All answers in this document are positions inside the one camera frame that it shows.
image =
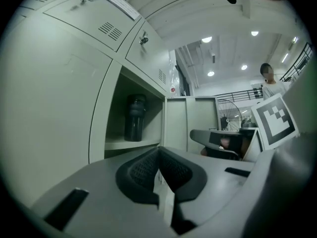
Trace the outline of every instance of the open locker compartment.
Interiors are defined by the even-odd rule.
[[[131,94],[144,94],[147,98],[142,140],[140,142],[131,142],[124,139],[126,102],[127,97]],[[114,90],[108,116],[105,158],[127,152],[129,149],[134,150],[138,147],[158,145],[162,134],[162,113],[163,99],[136,83],[126,74],[121,73]]]
[[[164,106],[162,146],[199,154],[204,145],[193,141],[190,131],[221,130],[215,96],[166,98]]]

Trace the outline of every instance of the gray cabinet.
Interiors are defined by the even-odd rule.
[[[25,205],[89,163],[94,108],[111,61],[36,17],[4,39],[0,157],[3,176]]]
[[[45,12],[87,33],[117,51],[129,31],[138,22],[107,0],[67,0]]]
[[[166,98],[162,145],[200,153],[204,146],[190,138],[193,129],[220,129],[216,97]]]
[[[148,38],[148,42],[141,45],[140,41],[143,38]],[[161,37],[148,22],[143,24],[135,37],[126,59],[153,79],[165,91],[168,90],[168,50]]]

